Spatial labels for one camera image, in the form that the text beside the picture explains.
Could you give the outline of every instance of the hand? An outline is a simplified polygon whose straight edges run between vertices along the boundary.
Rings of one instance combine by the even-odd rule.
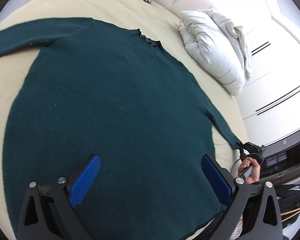
[[[252,184],[254,182],[259,181],[260,179],[260,165],[257,162],[256,159],[253,159],[251,157],[247,157],[243,160],[243,162],[240,164],[239,168],[238,168],[238,176],[240,171],[242,171],[244,168],[247,168],[250,166],[250,164],[253,166],[253,170],[252,173],[250,174],[250,176],[246,179],[246,183],[247,184]]]

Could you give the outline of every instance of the white cabinet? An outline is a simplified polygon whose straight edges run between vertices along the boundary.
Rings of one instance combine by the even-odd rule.
[[[268,145],[300,129],[300,45],[276,22],[247,35],[253,77],[237,97],[249,141]]]

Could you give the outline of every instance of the dark green sweater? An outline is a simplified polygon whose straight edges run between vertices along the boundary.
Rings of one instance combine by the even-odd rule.
[[[0,32],[0,56],[42,46],[8,117],[3,180],[15,233],[27,185],[100,172],[76,211],[96,239],[177,240],[220,203],[202,173],[214,124],[238,138],[184,65],[139,30],[51,18]]]

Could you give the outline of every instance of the metal screw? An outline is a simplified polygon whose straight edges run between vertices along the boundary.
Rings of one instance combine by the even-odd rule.
[[[36,182],[33,181],[33,182],[31,182],[31,183],[29,184],[29,187],[30,187],[30,188],[33,188],[33,187],[35,187],[36,185],[37,185]]]
[[[272,184],[271,182],[267,181],[267,182],[266,182],[266,186],[267,186],[267,187],[272,187],[273,184]]]
[[[63,183],[65,183],[66,182],[66,178],[65,177],[60,177],[59,179],[58,179],[58,183],[59,184],[63,184]]]
[[[244,183],[244,180],[242,178],[236,178],[235,182],[242,185]]]

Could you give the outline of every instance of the mattress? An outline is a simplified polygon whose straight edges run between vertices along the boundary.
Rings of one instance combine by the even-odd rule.
[[[17,23],[49,17],[92,17],[126,29],[139,28],[148,38],[161,41],[162,46],[194,75],[233,133],[242,142],[247,141],[235,98],[187,54],[178,33],[180,19],[160,4],[149,4],[142,0],[33,0],[1,22],[0,30]],[[10,224],[2,182],[3,138],[10,107],[39,51],[40,48],[24,49],[0,58],[0,228],[8,239],[16,237]],[[230,170],[239,153],[231,150],[215,128],[212,128],[212,132],[216,160]]]

